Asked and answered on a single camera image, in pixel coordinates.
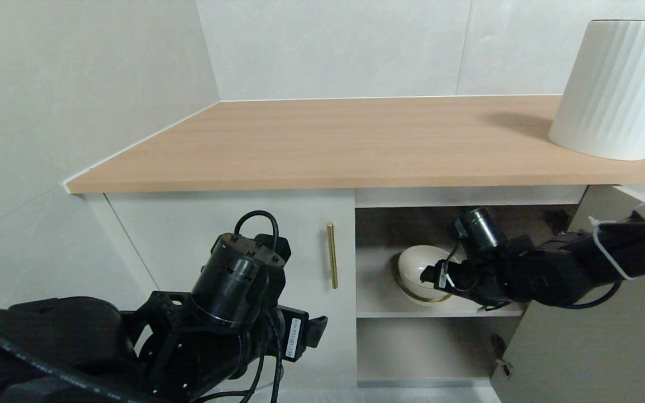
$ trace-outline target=ribbed lamp shade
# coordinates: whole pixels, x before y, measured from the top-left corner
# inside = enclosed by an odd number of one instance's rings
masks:
[[[589,22],[549,139],[592,156],[645,158],[645,21]]]

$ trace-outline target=label sticker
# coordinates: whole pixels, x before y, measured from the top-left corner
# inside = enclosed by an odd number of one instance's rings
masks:
[[[297,334],[300,332],[300,324],[302,321],[298,318],[293,318],[290,322],[290,336],[287,338],[287,350],[285,350],[285,357],[290,359],[295,358],[295,350],[297,350]]]

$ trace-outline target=wooden countertop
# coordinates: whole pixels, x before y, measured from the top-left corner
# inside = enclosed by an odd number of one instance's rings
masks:
[[[645,160],[547,140],[559,96],[221,102],[72,193],[645,183]]]

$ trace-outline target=white cable tie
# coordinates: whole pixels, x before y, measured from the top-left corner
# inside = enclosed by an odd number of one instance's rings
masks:
[[[611,263],[612,266],[616,269],[616,271],[619,272],[621,277],[627,279],[627,280],[634,280],[633,277],[630,277],[627,275],[627,272],[624,271],[619,265],[619,263],[616,262],[614,257],[609,253],[606,248],[601,244],[601,240],[599,240],[599,225],[600,224],[614,224],[615,221],[599,221],[598,219],[595,219],[592,216],[589,216],[589,221],[591,222],[591,225],[593,225],[593,232],[591,233],[591,237],[593,237],[593,242],[596,244],[596,247],[599,248],[602,254],[606,256],[606,258],[609,260],[609,263]]]

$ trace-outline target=cabinet door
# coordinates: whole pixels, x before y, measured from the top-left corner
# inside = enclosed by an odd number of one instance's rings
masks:
[[[326,315],[317,349],[285,364],[283,387],[356,385],[355,200],[352,189],[108,194],[111,206],[161,290],[190,291],[218,235],[233,232],[246,212],[264,209],[290,242],[287,284],[280,304],[311,317]],[[339,288],[333,290],[326,224],[335,225]],[[241,234],[271,233],[264,217],[249,219]],[[261,385],[272,379],[266,360]],[[228,387],[248,387],[246,377]]]
[[[573,225],[621,219],[645,204],[614,186],[590,186]],[[595,290],[588,302],[606,290]],[[611,300],[570,311],[532,303],[497,367],[492,386],[504,403],[645,403],[645,276],[625,281]]]

